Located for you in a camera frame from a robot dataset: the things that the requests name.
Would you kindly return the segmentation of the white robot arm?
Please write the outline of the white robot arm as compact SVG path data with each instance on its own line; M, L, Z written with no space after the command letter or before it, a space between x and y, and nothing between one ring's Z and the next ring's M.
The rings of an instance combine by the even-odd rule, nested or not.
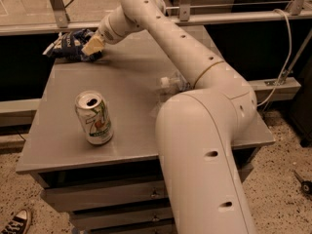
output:
M162 0L121 0L84 47L90 55L147 30L190 84L156 119L159 159L178 234L256 234L232 142L256 116L251 85L165 15Z

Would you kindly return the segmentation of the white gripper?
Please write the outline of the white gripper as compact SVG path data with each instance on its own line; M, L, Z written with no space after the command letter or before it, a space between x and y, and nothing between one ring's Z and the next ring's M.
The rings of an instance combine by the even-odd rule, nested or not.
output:
M137 25L125 15L122 7L119 6L99 23L97 29L99 34L90 38L82 52L87 56L101 52L105 46L104 42L117 44L136 30Z

